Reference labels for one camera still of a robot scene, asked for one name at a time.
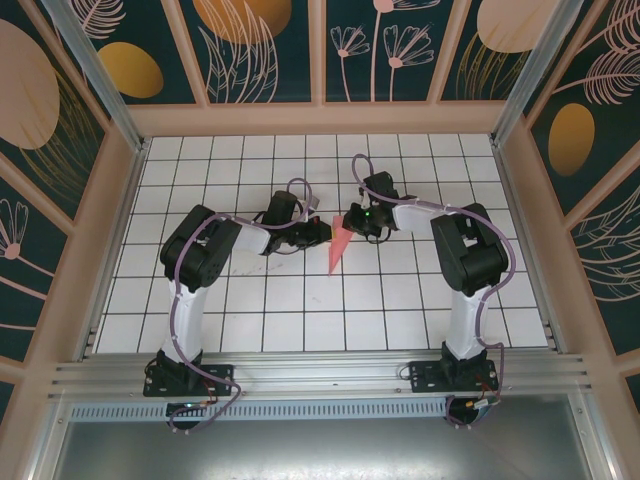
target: white line drawing of leaves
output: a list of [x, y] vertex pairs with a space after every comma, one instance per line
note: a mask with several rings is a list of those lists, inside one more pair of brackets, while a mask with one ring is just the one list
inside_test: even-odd
[[126, 12], [122, 0], [69, 0], [82, 30], [89, 38], [106, 40]]
[[640, 50], [610, 50], [591, 65], [584, 79], [584, 93], [591, 103], [621, 105], [640, 85]]
[[577, 228], [574, 242], [596, 299], [620, 302], [640, 296], [640, 187]]
[[207, 92], [214, 103], [254, 103], [265, 94], [266, 103], [271, 102], [278, 86], [278, 56], [268, 25], [246, 2], [246, 26], [229, 0], [220, 4], [223, 11], [217, 11], [211, 2], [203, 2], [208, 20], [220, 36], [199, 28], [209, 52]]

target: gray metal surface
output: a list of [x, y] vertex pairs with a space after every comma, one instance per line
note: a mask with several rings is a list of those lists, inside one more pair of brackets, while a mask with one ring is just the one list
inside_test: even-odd
[[71, 423], [55, 478], [581, 480], [566, 399], [512, 397], [484, 425], [440, 418], [220, 422], [185, 437], [160, 423]]
[[518, 80], [516, 80], [509, 98], [502, 110], [502, 114], [493, 129], [498, 146], [504, 144], [529, 98], [540, 83], [545, 72], [553, 62], [553, 58], [560, 49], [566, 33], [571, 29], [583, 0], [563, 0], [558, 2], [544, 31], [540, 35], [537, 45], [529, 55]]
[[[185, 414], [189, 420], [210, 418], [226, 402]], [[224, 420], [354, 420], [366, 418], [444, 417], [446, 399], [399, 398], [360, 400], [242, 401], [229, 407]], [[166, 403], [80, 403], [73, 406], [72, 422], [162, 422]]]

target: black grid line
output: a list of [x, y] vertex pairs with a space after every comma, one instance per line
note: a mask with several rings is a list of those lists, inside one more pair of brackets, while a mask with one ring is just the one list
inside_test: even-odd
[[[304, 172], [304, 176], [306, 177], [306, 174], [308, 172], [308, 161], [309, 161], [309, 157], [307, 156], [307, 143], [308, 143], [308, 141], [307, 141], [307, 136], [306, 135], [301, 135], [301, 137], [304, 138], [304, 152], [305, 152], [304, 153], [304, 159], [301, 158], [301, 156], [296, 156], [295, 158], [296, 159], [300, 159], [301, 161], [304, 162], [304, 164], [303, 164], [303, 172]], [[338, 147], [339, 147], [339, 145], [338, 145], [339, 144], [339, 136], [335, 135], [335, 136], [332, 136], [332, 137], [333, 137], [332, 142], [335, 142], [335, 150], [336, 150], [336, 153], [334, 154], [335, 157], [334, 157], [334, 155], [329, 155], [329, 156], [318, 157], [317, 159], [316, 159], [316, 157], [313, 157], [313, 158], [314, 158], [314, 160], [323, 159], [323, 160], [326, 160], [326, 161], [329, 161], [329, 162], [333, 158], [335, 158], [335, 161], [336, 161], [335, 165], [336, 165], [336, 170], [337, 170], [336, 173], [338, 174], [338, 179], [337, 179], [336, 182], [322, 182], [321, 184], [320, 183], [318, 183], [318, 184], [314, 183], [313, 185], [323, 185], [323, 186], [325, 186], [325, 188], [329, 188], [328, 187], [329, 185], [334, 186], [336, 188], [335, 195], [337, 196], [338, 205], [337, 205], [337, 208], [328, 208], [328, 207], [326, 207], [327, 204], [322, 202], [323, 198], [320, 197], [321, 202], [320, 202], [320, 208], [318, 210], [318, 213], [320, 213], [320, 214], [322, 214], [322, 213], [334, 213], [334, 212], [336, 212], [336, 210], [339, 212], [339, 214], [344, 214], [345, 211], [348, 210], [348, 205], [347, 206], [343, 206], [342, 205], [342, 198], [341, 198], [341, 196], [343, 196], [342, 194], [346, 192], [349, 195], [351, 195], [349, 193], [350, 191], [348, 190], [348, 188], [357, 189], [357, 185], [355, 184], [355, 182], [343, 181], [345, 179], [343, 179], [339, 175], [341, 163], [344, 161], [344, 160], [341, 160], [341, 159], [345, 159], [345, 158], [349, 159], [350, 157], [345, 157], [345, 156], [341, 156], [340, 155], [339, 150], [338, 150]], [[369, 137], [369, 135], [366, 135], [364, 138], [367, 141], [367, 153], [370, 153], [370, 149], [369, 149], [370, 137]], [[248, 160], [266, 160], [266, 161], [271, 161], [272, 162], [272, 164], [271, 164], [272, 168], [271, 168], [270, 183], [256, 183], [256, 184], [253, 184], [253, 183], [251, 183], [251, 184], [242, 183], [241, 182], [242, 162], [245, 160], [245, 158], [242, 158], [242, 157], [244, 156], [244, 153], [245, 153], [245, 143], [244, 143], [245, 140], [246, 140], [246, 137], [243, 137], [241, 154], [240, 154], [241, 157], [240, 158], [237, 158], [237, 157], [236, 158], [219, 158], [219, 159], [211, 159], [210, 158], [208, 160], [207, 172], [206, 172], [207, 180], [203, 184], [200, 184], [200, 183], [198, 183], [198, 184], [185, 184], [184, 182], [180, 182], [180, 183], [176, 183], [175, 182], [175, 180], [177, 179], [177, 173], [178, 173], [178, 169], [180, 167], [180, 163], [181, 162], [190, 161], [190, 160], [203, 161], [203, 159], [187, 159], [187, 158], [180, 159], [179, 158], [180, 154], [182, 153], [182, 147], [183, 147], [183, 144], [184, 144], [184, 138], [180, 138], [181, 144], [180, 144], [180, 149], [179, 149], [179, 152], [178, 152], [178, 159], [149, 160], [149, 162], [151, 162], [151, 161], [173, 161], [173, 162], [175, 162], [176, 163], [176, 168], [175, 168], [175, 170], [173, 172], [174, 182], [171, 185], [161, 185], [160, 182], [157, 182], [158, 185], [144, 185], [144, 186], [139, 185], [139, 187], [138, 187], [138, 189], [136, 191], [134, 207], [132, 209], [131, 214], [129, 215], [129, 220], [128, 220], [128, 224], [127, 224], [127, 231], [126, 231], [126, 235], [124, 237], [125, 240], [123, 242], [123, 245], [121, 246], [120, 257], [118, 259], [118, 266], [117, 266], [117, 270], [116, 270], [116, 275], [114, 276], [114, 278], [112, 280], [112, 282], [113, 282], [112, 283], [112, 287], [114, 287], [115, 286], [115, 281], [117, 279], [121, 279], [121, 278], [126, 278], [126, 279], [140, 278], [140, 279], [145, 279], [145, 280], [146, 279], [150, 279], [151, 280], [151, 284], [150, 284], [149, 292], [148, 292], [147, 299], [146, 299], [147, 301], [146, 301], [145, 310], [144, 310], [144, 312], [132, 312], [132, 313], [128, 313], [127, 314], [127, 313], [123, 313], [123, 312], [110, 313], [108, 311], [108, 308], [107, 308], [105, 310], [104, 314], [103, 314], [103, 318], [107, 318], [107, 317], [110, 317], [110, 316], [116, 316], [116, 315], [143, 315], [144, 316], [143, 322], [142, 322], [142, 326], [140, 327], [140, 331], [139, 331], [139, 335], [138, 335], [138, 347], [137, 347], [137, 349], [139, 349], [140, 341], [141, 341], [141, 338], [142, 338], [142, 333], [144, 331], [144, 321], [146, 320], [146, 316], [149, 314], [149, 304], [150, 304], [150, 300], [151, 300], [151, 291], [153, 289], [153, 280], [155, 278], [162, 278], [163, 274], [162, 274], [162, 272], [159, 272], [159, 270], [157, 269], [157, 260], [156, 260], [156, 264], [153, 266], [154, 267], [153, 276], [151, 276], [151, 277], [149, 277], [149, 276], [122, 276], [122, 275], [119, 275], [118, 271], [120, 270], [120, 265], [121, 265], [122, 259], [123, 259], [122, 253], [124, 252], [124, 246], [125, 245], [149, 245], [149, 246], [153, 246], [153, 247], [157, 246], [158, 249], [161, 248], [162, 237], [166, 233], [165, 231], [167, 230], [167, 227], [168, 227], [169, 215], [186, 215], [186, 214], [188, 214], [187, 211], [185, 211], [185, 212], [177, 212], [176, 211], [176, 212], [170, 212], [169, 213], [171, 200], [176, 195], [176, 191], [174, 190], [174, 187], [203, 188], [201, 199], [202, 199], [202, 202], [204, 203], [208, 187], [214, 187], [215, 188], [215, 187], [218, 187], [218, 186], [225, 186], [225, 187], [230, 187], [231, 186], [231, 187], [234, 187], [234, 190], [236, 192], [236, 197], [235, 197], [235, 202], [234, 202], [235, 208], [234, 208], [234, 213], [233, 214], [234, 215], [242, 214], [243, 216], [245, 216], [244, 214], [246, 214], [246, 213], [253, 213], [253, 212], [239, 212], [238, 211], [238, 204], [239, 204], [239, 200], [240, 200], [240, 198], [239, 198], [240, 197], [240, 195], [239, 195], [240, 188], [241, 188], [241, 186], [245, 186], [245, 187], [263, 186], [263, 187], [269, 187], [269, 191], [272, 193], [273, 189], [275, 188], [275, 184], [274, 184], [274, 178], [275, 178], [274, 174], [275, 174], [275, 166], [276, 166], [275, 165], [275, 159], [276, 158], [280, 158], [280, 157], [277, 157], [276, 153], [275, 153], [275, 148], [276, 148], [276, 145], [277, 145], [277, 137], [274, 136], [273, 137], [273, 149], [274, 149], [274, 151], [272, 153], [272, 157], [271, 158], [249, 158], [249, 157], [246, 158]], [[371, 157], [371, 158], [372, 158], [372, 161], [374, 161], [374, 165], [375, 165], [375, 160], [376, 159], [380, 159], [381, 161], [385, 160], [385, 159], [398, 159], [400, 161], [400, 168], [401, 168], [401, 172], [402, 172], [401, 175], [403, 176], [403, 178], [402, 178], [402, 181], [398, 181], [397, 184], [399, 186], [403, 185], [405, 190], [410, 189], [413, 185], [418, 186], [418, 185], [425, 185], [425, 184], [435, 184], [435, 188], [438, 189], [438, 195], [439, 195], [439, 198], [440, 198], [440, 202], [442, 203], [443, 199], [442, 199], [441, 184], [442, 185], [446, 185], [446, 184], [451, 184], [451, 183], [468, 183], [469, 184], [469, 188], [471, 189], [474, 201], [475, 201], [476, 195], [475, 195], [474, 183], [476, 183], [476, 184], [487, 184], [487, 183], [501, 184], [500, 181], [490, 181], [490, 180], [472, 182], [470, 174], [469, 174], [470, 172], [469, 172], [468, 158], [467, 158], [466, 152], [464, 152], [464, 149], [463, 149], [463, 154], [462, 155], [459, 155], [459, 154], [456, 154], [456, 155], [438, 155], [438, 157], [460, 158], [462, 156], [464, 158], [464, 161], [465, 161], [465, 168], [466, 168], [467, 176], [469, 178], [468, 182], [440, 181], [440, 179], [438, 178], [438, 172], [437, 172], [437, 170], [435, 170], [435, 164], [434, 164], [435, 181], [431, 181], [431, 182], [410, 182], [410, 181], [408, 181], [410, 179], [407, 178], [407, 176], [406, 176], [404, 159], [405, 158], [407, 158], [407, 159], [408, 158], [431, 158], [431, 159], [433, 159], [434, 158], [433, 153], [431, 153], [429, 155], [419, 155], [419, 154], [417, 154], [418, 152], [414, 151], [413, 155], [403, 155], [402, 146], [401, 146], [401, 142], [400, 142], [399, 136], [396, 135], [395, 139], [392, 139], [392, 140], [395, 140], [395, 142], [397, 142], [397, 144], [398, 144], [398, 149], [400, 151], [399, 155], [392, 155], [392, 156], [376, 155], [375, 157]], [[427, 141], [429, 142], [429, 148], [432, 148], [431, 137], [427, 136]], [[210, 156], [213, 154], [212, 152], [213, 152], [213, 148], [214, 148], [214, 142], [215, 142], [215, 139], [211, 142]], [[461, 148], [462, 148], [462, 142], [461, 142], [461, 138], [459, 136], [458, 136], [458, 142], [460, 143]], [[487, 155], [472, 155], [472, 156], [474, 156], [474, 157], [492, 158], [492, 157], [489, 157]], [[230, 181], [229, 183], [209, 183], [209, 180], [208, 180], [209, 174], [211, 172], [211, 169], [215, 168], [215, 163], [212, 163], [212, 162], [215, 162], [215, 161], [218, 161], [218, 160], [231, 160], [233, 162], [237, 161], [238, 167], [239, 167], [238, 168], [237, 183], [235, 183], [233, 181]], [[341, 185], [348, 185], [348, 187], [345, 187], [345, 189], [343, 189], [343, 191], [341, 192], [341, 189], [340, 189]], [[140, 193], [143, 190], [143, 188], [146, 188], [146, 187], [156, 187], [156, 188], [165, 187], [166, 189], [170, 188], [169, 199], [167, 201], [167, 207], [166, 207], [166, 210], [165, 210], [164, 213], [162, 213], [162, 212], [135, 212], [135, 205], [138, 203], [138, 199], [139, 199]], [[509, 211], [508, 206], [505, 207], [505, 208], [491, 208], [490, 210], [493, 210], [493, 211], [508, 211], [509, 212], [509, 217], [510, 217], [510, 211]], [[145, 242], [145, 243], [133, 243], [133, 242], [131, 242], [130, 243], [130, 240], [132, 240], [132, 238], [130, 238], [130, 235], [131, 235], [132, 220], [134, 219], [134, 215], [163, 215], [163, 218], [158, 218], [157, 219], [157, 223], [158, 224], [160, 223], [160, 221], [162, 221], [161, 239], [160, 239], [160, 241], [158, 243], [156, 243], [156, 242], [148, 242], [148, 243], [147, 242]], [[514, 234], [513, 238], [510, 238], [510, 240], [516, 240], [517, 241], [517, 235]], [[354, 242], [364, 242], [364, 239], [356, 237], [356, 238], [353, 239], [353, 241]], [[419, 282], [418, 285], [419, 285], [419, 288], [420, 288], [421, 302], [422, 302], [421, 306], [422, 306], [423, 315], [424, 315], [425, 334], [426, 334], [426, 337], [427, 337], [427, 342], [428, 342], [429, 347], [432, 347], [430, 345], [430, 341], [429, 341], [429, 328], [428, 328], [429, 321], [428, 321], [427, 313], [428, 313], [428, 311], [447, 311], [449, 309], [447, 309], [447, 308], [443, 308], [443, 309], [434, 309], [434, 308], [425, 309], [424, 308], [424, 298], [423, 298], [424, 291], [423, 291], [423, 285], [422, 285], [423, 282], [422, 282], [422, 279], [421, 279], [420, 275], [421, 274], [426, 274], [426, 273], [434, 274], [436, 272], [424, 272], [424, 271], [421, 271], [420, 266], [419, 266], [419, 262], [418, 262], [418, 252], [417, 252], [418, 243], [417, 242], [425, 242], [425, 241], [429, 241], [429, 240], [417, 239], [414, 235], [411, 235], [410, 238], [397, 238], [397, 239], [392, 238], [392, 239], [390, 239], [390, 242], [407, 242], [407, 241], [411, 242], [412, 247], [413, 247], [413, 251], [414, 251], [414, 261], [415, 261], [415, 264], [416, 264], [416, 274], [418, 275], [418, 282]], [[354, 310], [354, 309], [347, 310], [346, 309], [346, 299], [345, 299], [345, 291], [344, 291], [345, 290], [345, 278], [344, 278], [345, 275], [350, 275], [350, 276], [363, 275], [363, 276], [367, 276], [367, 275], [370, 275], [370, 274], [364, 274], [364, 273], [363, 274], [345, 274], [344, 271], [341, 271], [341, 273], [340, 273], [341, 283], [342, 283], [342, 310], [312, 310], [312, 311], [308, 310], [307, 309], [308, 305], [307, 305], [307, 301], [306, 301], [306, 291], [307, 291], [307, 289], [306, 289], [306, 281], [305, 281], [306, 277], [326, 276], [326, 275], [323, 274], [323, 273], [317, 273], [317, 274], [307, 273], [308, 262], [306, 261], [306, 254], [304, 254], [304, 253], [303, 253], [303, 259], [302, 259], [303, 264], [302, 264], [302, 274], [301, 275], [296, 275], [296, 274], [272, 275], [272, 274], [269, 274], [268, 265], [269, 265], [270, 261], [273, 262], [274, 259], [267, 259], [266, 260], [267, 269], [266, 269], [264, 274], [242, 275], [242, 273], [240, 273], [240, 274], [237, 274], [237, 273], [236, 274], [232, 274], [232, 272], [229, 271], [229, 272], [226, 272], [225, 275], [221, 275], [221, 277], [223, 277], [227, 281], [227, 284], [224, 286], [224, 303], [221, 302], [222, 306], [220, 308], [215, 306], [215, 307], [211, 308], [211, 310], [213, 310], [213, 311], [206, 311], [205, 312], [207, 314], [221, 314], [222, 315], [222, 326], [221, 326], [221, 332], [220, 332], [220, 350], [222, 351], [222, 347], [223, 347], [224, 330], [225, 330], [225, 319], [226, 319], [226, 317], [228, 315], [243, 315], [243, 314], [253, 314], [253, 315], [255, 315], [256, 313], [262, 314], [262, 339], [261, 339], [260, 350], [264, 351], [266, 315], [267, 314], [281, 314], [281, 313], [295, 313], [295, 314], [299, 314], [299, 315], [302, 316], [302, 322], [303, 322], [303, 325], [302, 325], [302, 337], [303, 337], [302, 350], [303, 351], [307, 351], [306, 314], [309, 313], [309, 312], [313, 312], [314, 314], [317, 314], [317, 313], [332, 313], [332, 314], [340, 314], [341, 313], [342, 314], [344, 349], [345, 350], [348, 350], [346, 313], [347, 312], [382, 313], [383, 314], [383, 319], [384, 319], [384, 326], [385, 326], [385, 343], [386, 343], [387, 349], [389, 349], [389, 343], [388, 343], [389, 330], [388, 329], [390, 328], [390, 326], [387, 325], [386, 313], [385, 312], [391, 312], [391, 311], [399, 311], [399, 312], [402, 312], [402, 311], [416, 311], [417, 309], [416, 308], [411, 308], [411, 309], [393, 309], [392, 310], [392, 309], [386, 309], [385, 308], [385, 305], [384, 305], [384, 283], [382, 282], [382, 279], [383, 279], [382, 275], [387, 275], [388, 277], [392, 277], [394, 275], [406, 275], [408, 272], [384, 273], [382, 271], [382, 268], [381, 268], [382, 267], [382, 258], [381, 258], [380, 247], [376, 246], [376, 250], [377, 250], [376, 253], [378, 255], [378, 268], [379, 268], [378, 276], [379, 276], [379, 279], [380, 279], [382, 307], [380, 309], [374, 309], [374, 310]], [[231, 263], [232, 260], [233, 260], [233, 253], [231, 254], [231, 256], [229, 258], [229, 263]], [[229, 288], [230, 288], [229, 287], [229, 280], [232, 279], [232, 278], [238, 278], [238, 277], [242, 277], [242, 276], [263, 277], [265, 279], [265, 284], [264, 284], [264, 305], [263, 305], [262, 311], [260, 311], [260, 312], [255, 312], [255, 311], [253, 311], [253, 312], [241, 312], [241, 311], [228, 310], [227, 301], [228, 301]], [[271, 278], [271, 277], [274, 277], [274, 278], [299, 277], [302, 280], [302, 282], [303, 282], [303, 289], [302, 289], [303, 301], [302, 301], [301, 310], [299, 310], [299, 311], [282, 311], [281, 312], [281, 311], [269, 311], [267, 309], [267, 303], [266, 303], [267, 302], [267, 293], [268, 293], [267, 292], [267, 282], [268, 282], [268, 279]], [[220, 287], [221, 288], [220, 288], [219, 292], [220, 292], [220, 295], [222, 295], [223, 288], [222, 288], [222, 286], [220, 286]], [[109, 305], [109, 303], [111, 303], [111, 301], [112, 301], [113, 292], [114, 292], [114, 289], [112, 288], [110, 293], [109, 293], [109, 299], [108, 299], [107, 305]], [[510, 332], [509, 332], [509, 329], [508, 329], [508, 325], [506, 324], [506, 316], [504, 315], [504, 311], [505, 310], [511, 310], [511, 309], [535, 309], [536, 307], [514, 306], [514, 307], [506, 307], [505, 308], [504, 306], [502, 306], [502, 302], [501, 302], [500, 296], [498, 298], [499, 298], [499, 300], [496, 303], [496, 307], [492, 308], [492, 310], [494, 310], [494, 309], [500, 309], [501, 310], [501, 315], [502, 315], [503, 322], [504, 322], [504, 325], [505, 325], [505, 331], [506, 331], [507, 337], [509, 339], [509, 343], [511, 343]], [[95, 342], [95, 345], [97, 347], [96, 350], [99, 350], [99, 348], [100, 348], [99, 342], [100, 342], [100, 337], [102, 335], [102, 330], [103, 330], [103, 327], [104, 327], [104, 321], [105, 320], [103, 319], [103, 324], [101, 325], [101, 329], [100, 329], [100, 332], [98, 334], [98, 339]]]

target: dark green wallpaper panel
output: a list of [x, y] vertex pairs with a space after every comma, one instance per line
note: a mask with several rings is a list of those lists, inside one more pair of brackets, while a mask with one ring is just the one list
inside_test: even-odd
[[640, 168], [571, 235], [616, 354], [640, 348]]
[[633, 403], [636, 404], [638, 413], [640, 413], [640, 373], [631, 375], [627, 377], [626, 380], [629, 391], [631, 392], [631, 397], [633, 398]]
[[452, 2], [393, 3], [327, 2], [328, 102], [427, 99]]
[[180, 6], [211, 103], [311, 101], [307, 0]]
[[67, 236], [0, 178], [0, 356], [23, 361]]
[[607, 4], [531, 133], [568, 213], [640, 140], [640, 3]]
[[17, 2], [0, 5], [0, 153], [74, 218], [104, 131]]
[[2, 425], [4, 414], [7, 412], [13, 387], [14, 385], [12, 383], [0, 382], [0, 425]]
[[584, 0], [582, 7], [580, 8], [580, 12], [578, 13], [578, 16], [576, 17], [575, 21], [571, 25], [571, 28], [569, 29], [569, 33], [567, 33], [567, 35], [564, 37], [564, 40], [560, 45], [558, 52], [556, 53], [555, 57], [553, 57], [551, 64], [549, 65], [549, 67], [547, 67], [547, 70], [545, 71], [544, 75], [540, 79], [540, 83], [538, 83], [538, 86], [531, 94], [531, 98], [527, 102], [527, 105], [524, 107], [525, 116], [529, 115], [529, 112], [531, 111], [535, 103], [538, 101], [538, 97], [540, 96], [540, 94], [542, 93], [542, 90], [546, 86], [549, 75], [551, 75], [551, 72], [553, 72], [558, 66], [560, 59], [562, 58], [562, 56], [564, 55], [564, 52], [567, 50], [567, 47], [571, 43], [573, 36], [576, 34], [576, 30], [580, 28], [580, 24], [584, 20], [585, 15], [589, 12], [589, 9], [591, 8], [592, 5], [593, 5], [593, 0]]

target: purple cable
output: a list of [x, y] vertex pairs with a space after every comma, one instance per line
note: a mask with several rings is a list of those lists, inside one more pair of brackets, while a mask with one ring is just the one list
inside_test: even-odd
[[[309, 182], [307, 182], [305, 179], [303, 178], [294, 178], [292, 180], [289, 180], [289, 183], [287, 183], [287, 191], [289, 191], [289, 187], [292, 183], [299, 181], [302, 184], [304, 184], [304, 186], [306, 187], [306, 191], [309, 195], [309, 198], [312, 198], [313, 196], [313, 192], [311, 190], [311, 185], [309, 184]], [[202, 222], [200, 224], [200, 226], [198, 228], [196, 228], [196, 230], [191, 234], [191, 236], [189, 237], [189, 239], [187, 240], [187, 243], [185, 243], [184, 247], [182, 248], [182, 251], [180, 252], [180, 255], [178, 256], [178, 261], [176, 262], [176, 267], [174, 270], [174, 279], [175, 279], [175, 284], [176, 284], [176, 294], [173, 297], [173, 303], [171, 304], [171, 313], [169, 314], [169, 330], [171, 332], [171, 341], [173, 343], [173, 347], [176, 349], [176, 353], [178, 354], [178, 356], [180, 357], [180, 360], [182, 360], [182, 362], [191, 370], [193, 370], [194, 372], [196, 372], [198, 375], [204, 377], [204, 378], [208, 378], [209, 380], [212, 380], [214, 382], [217, 383], [222, 383], [223, 385], [228, 385], [229, 387], [233, 387], [236, 389], [236, 393], [235, 395], [231, 398], [231, 400], [229, 400], [220, 410], [218, 410], [210, 419], [208, 419], [205, 422], [200, 422], [198, 423], [195, 427], [188, 429], [188, 430], [178, 430], [178, 428], [175, 426], [174, 424], [174, 419], [177, 415], [180, 415], [181, 413], [187, 412], [187, 411], [191, 411], [191, 410], [201, 410], [203, 407], [185, 407], [185, 408], [180, 408], [178, 410], [176, 410], [175, 412], [173, 412], [173, 415], [171, 415], [171, 417], [169, 418], [169, 425], [171, 426], [171, 429], [173, 430], [173, 433], [177, 433], [177, 432], [184, 432], [185, 435], [189, 435], [190, 432], [197, 432], [198, 430], [202, 430], [203, 428], [208, 427], [209, 425], [211, 425], [219, 416], [221, 416], [236, 400], [238, 400], [238, 398], [240, 397], [240, 395], [242, 394], [242, 388], [240, 387], [240, 385], [238, 385], [236, 382], [234, 382], [233, 380], [227, 380], [224, 378], [220, 378], [220, 377], [216, 377], [215, 375], [211, 375], [208, 372], [205, 372], [204, 370], [201, 370], [200, 368], [196, 367], [193, 363], [191, 363], [187, 357], [185, 356], [184, 352], [182, 351], [182, 349], [180, 348], [180, 345], [178, 344], [178, 337], [176, 335], [176, 325], [175, 325], [175, 321], [176, 321], [176, 310], [178, 308], [178, 301], [180, 299], [180, 291], [181, 291], [181, 284], [180, 284], [180, 268], [182, 267], [182, 262], [184, 261], [184, 257], [187, 255], [187, 250], [189, 250], [189, 247], [191, 247], [191, 245], [193, 244], [193, 242], [195, 242], [196, 238], [198, 237], [198, 235], [200, 235], [200, 233], [207, 228], [207, 226], [220, 219], [220, 218], [224, 218], [226, 220], [231, 220], [237, 223], [244, 223], [245, 225], [255, 225], [255, 226], [259, 226], [261, 228], [264, 228], [266, 230], [282, 230], [283, 228], [288, 228], [292, 225], [295, 225], [298, 220], [302, 219], [305, 217], [305, 215], [307, 215], [307, 213], [309, 213], [309, 204], [307, 204], [302, 213], [300, 214], [300, 216], [298, 218], [296, 218], [295, 220], [291, 220], [289, 223], [285, 223], [283, 225], [263, 225], [261, 223], [258, 222], [254, 222], [251, 220], [246, 220], [244, 218], [239, 218], [239, 217], [234, 217], [233, 215], [229, 215], [227, 213], [216, 213], [214, 215], [212, 215], [211, 217], [207, 218], [204, 222]]]
[[[417, 205], [417, 206], [423, 206], [423, 207], [427, 207], [427, 208], [442, 211], [442, 212], [455, 212], [455, 213], [460, 213], [462, 215], [466, 215], [467, 217], [473, 218], [474, 220], [477, 220], [478, 222], [490, 228], [498, 236], [498, 238], [504, 244], [504, 246], [507, 248], [507, 252], [509, 253], [509, 271], [507, 272], [507, 276], [504, 278], [504, 280], [502, 280], [496, 286], [487, 290], [487, 292], [482, 296], [482, 298], [480, 299], [480, 306], [478, 307], [478, 311], [476, 313], [476, 322], [475, 322], [475, 336], [478, 343], [482, 345], [484, 348], [500, 349], [500, 374], [499, 374], [499, 380], [498, 380], [498, 390], [496, 392], [496, 396], [499, 397], [500, 392], [502, 391], [502, 380], [504, 379], [504, 344], [502, 342], [498, 342], [494, 344], [485, 343], [485, 341], [482, 339], [480, 335], [480, 317], [482, 316], [482, 311], [484, 310], [487, 299], [491, 295], [496, 293], [498, 290], [500, 290], [502, 287], [504, 287], [507, 283], [509, 283], [516, 273], [516, 254], [513, 251], [513, 247], [511, 246], [509, 239], [504, 233], [500, 231], [498, 227], [496, 227], [489, 220], [482, 217], [481, 215], [478, 215], [477, 213], [465, 210], [464, 208], [452, 207], [450, 205], [446, 205], [446, 206], [440, 205], [439, 203], [433, 203], [427, 200], [420, 200], [420, 199], [399, 200], [395, 198], [385, 197], [383, 195], [380, 195], [374, 192], [373, 190], [369, 189], [369, 187], [367, 187], [367, 185], [360, 179], [360, 177], [358, 177], [358, 173], [356, 172], [356, 161], [359, 158], [363, 158], [367, 161], [367, 163], [369, 164], [369, 171], [371, 174], [373, 174], [375, 171], [373, 168], [373, 163], [371, 162], [371, 159], [369, 159], [369, 157], [367, 157], [363, 153], [356, 154], [353, 157], [353, 161], [351, 162], [351, 171], [353, 172], [353, 176], [356, 179], [356, 183], [360, 188], [362, 188], [362, 190], [367, 192], [370, 196], [377, 198], [378, 200], [382, 200], [389, 203], [395, 203], [397, 205]], [[449, 409], [451, 407], [451, 403], [453, 402], [453, 399], [454, 399], [453, 396], [447, 399], [446, 420], [451, 425], [456, 425], [456, 424], [462, 425], [462, 422], [459, 422], [458, 420], [456, 420], [455, 418], [449, 415]]]

